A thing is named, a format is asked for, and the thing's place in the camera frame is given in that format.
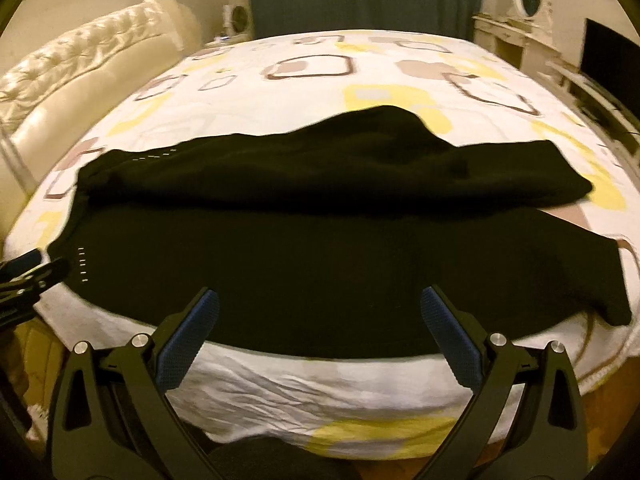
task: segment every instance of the television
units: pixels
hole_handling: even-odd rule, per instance
[[[601,23],[586,21],[580,71],[605,89],[604,97],[624,115],[630,112],[633,117],[629,119],[637,123],[640,120],[640,46]]]

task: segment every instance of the silver bolt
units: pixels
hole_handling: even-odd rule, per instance
[[[136,348],[142,348],[149,342],[149,336],[147,334],[137,334],[131,339],[131,344]]]
[[[555,353],[561,354],[562,352],[564,352],[564,345],[559,341],[552,341],[551,342],[551,349]]]
[[[505,346],[507,344],[507,338],[498,332],[491,334],[489,341],[496,346]]]
[[[89,343],[87,343],[87,341],[81,341],[76,343],[76,346],[74,346],[74,352],[78,355],[82,355],[88,350],[88,348]]]

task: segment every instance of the bed sheet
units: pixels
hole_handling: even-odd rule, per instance
[[[376,105],[418,114],[461,146],[549,139],[594,183],[556,213],[625,240],[621,250],[629,326],[580,314],[519,341],[563,342],[584,394],[640,354],[640,193],[615,157],[575,114],[529,77],[472,43],[407,32],[344,30],[205,48],[150,81],[97,123],[44,179],[5,243],[12,258],[45,248],[64,227],[78,169],[112,150],[144,151],[195,137],[278,134]],[[36,306],[71,348],[126,343],[153,328],[106,312],[65,285]],[[506,435],[521,389],[492,440]],[[325,456],[391,460],[435,452],[470,391],[442,356],[311,360],[205,343],[168,397],[176,412],[217,442],[272,434]]]

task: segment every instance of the cream leather headboard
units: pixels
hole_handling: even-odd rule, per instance
[[[186,6],[145,0],[66,32],[0,78],[0,241],[80,137],[201,47],[200,25]]]

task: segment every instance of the blue gripper pad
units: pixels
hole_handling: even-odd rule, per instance
[[[164,395],[180,386],[218,320],[218,295],[206,290],[165,343],[156,361],[156,386]]]
[[[482,354],[447,303],[432,286],[425,288],[420,297],[422,319],[458,383],[476,394],[482,385]]]
[[[24,253],[13,260],[10,260],[2,268],[2,274],[6,275],[10,280],[21,276],[28,270],[37,267],[42,263],[42,253],[38,249]]]

